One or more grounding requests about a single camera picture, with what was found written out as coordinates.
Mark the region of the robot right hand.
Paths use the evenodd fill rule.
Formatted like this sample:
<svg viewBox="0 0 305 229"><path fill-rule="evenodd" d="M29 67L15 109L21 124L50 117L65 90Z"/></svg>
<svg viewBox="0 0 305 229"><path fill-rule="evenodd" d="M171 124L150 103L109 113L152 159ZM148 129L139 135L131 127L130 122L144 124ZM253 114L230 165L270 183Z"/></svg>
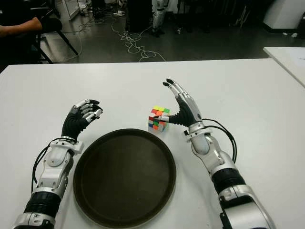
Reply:
<svg viewBox="0 0 305 229"><path fill-rule="evenodd" d="M176 81L166 79L163 85L168 87L179 105L179 111L174 115L156 115L154 121L161 121L170 124L183 125L189 131L204 129L201 112L190 94Z"/></svg>

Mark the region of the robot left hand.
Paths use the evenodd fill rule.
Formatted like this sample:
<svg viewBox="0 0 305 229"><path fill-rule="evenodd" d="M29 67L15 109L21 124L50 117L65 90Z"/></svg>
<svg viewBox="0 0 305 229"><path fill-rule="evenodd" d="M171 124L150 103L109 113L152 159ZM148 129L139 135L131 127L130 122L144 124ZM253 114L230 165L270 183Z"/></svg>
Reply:
<svg viewBox="0 0 305 229"><path fill-rule="evenodd" d="M61 136L76 141L91 122L100 118L103 109L99 104L99 101L84 99L73 105L63 123Z"/></svg>

